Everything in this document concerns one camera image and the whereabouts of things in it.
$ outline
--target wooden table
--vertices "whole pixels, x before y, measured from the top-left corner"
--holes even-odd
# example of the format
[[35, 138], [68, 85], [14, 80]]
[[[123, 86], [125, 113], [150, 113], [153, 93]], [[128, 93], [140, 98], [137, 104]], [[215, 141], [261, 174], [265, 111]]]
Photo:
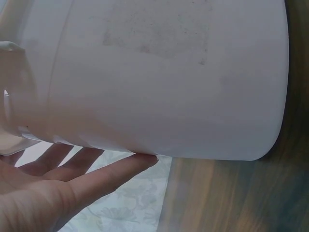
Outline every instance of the wooden table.
[[174, 159], [159, 232], [309, 232], [309, 0], [287, 0], [289, 86], [258, 161]]

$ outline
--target fingernail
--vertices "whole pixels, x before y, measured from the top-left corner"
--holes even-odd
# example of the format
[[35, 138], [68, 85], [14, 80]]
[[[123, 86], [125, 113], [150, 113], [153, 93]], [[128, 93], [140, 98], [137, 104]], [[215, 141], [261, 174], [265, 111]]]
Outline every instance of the fingernail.
[[139, 158], [145, 160], [146, 162], [148, 162], [150, 164], [150, 166], [154, 166], [159, 161], [158, 157], [155, 156], [155, 155], [147, 155], [147, 154], [138, 153], [138, 154], [134, 154], [133, 156], [139, 157]]

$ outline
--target patterned tablecloth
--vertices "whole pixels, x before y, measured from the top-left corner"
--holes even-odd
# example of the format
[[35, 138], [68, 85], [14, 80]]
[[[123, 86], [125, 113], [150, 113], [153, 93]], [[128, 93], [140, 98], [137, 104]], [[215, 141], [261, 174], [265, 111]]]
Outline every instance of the patterned tablecloth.
[[[39, 143], [25, 151], [17, 165], [31, 162], [51, 144]], [[66, 162], [80, 147], [75, 147], [63, 161]], [[127, 157], [131, 153], [105, 151], [89, 171]], [[72, 218], [61, 232], [155, 232], [157, 230], [171, 157], [159, 157], [154, 167], [134, 177], [114, 193], [105, 196]]]

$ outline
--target palm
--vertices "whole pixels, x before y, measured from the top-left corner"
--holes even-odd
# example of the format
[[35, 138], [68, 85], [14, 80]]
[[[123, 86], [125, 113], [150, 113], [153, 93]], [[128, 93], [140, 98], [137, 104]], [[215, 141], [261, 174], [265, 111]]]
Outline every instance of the palm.
[[134, 155], [85, 174], [102, 151], [83, 148], [57, 167], [70, 149], [54, 145], [20, 168], [11, 165], [21, 153], [1, 157], [1, 231], [57, 231], [81, 209], [156, 163], [153, 156]]

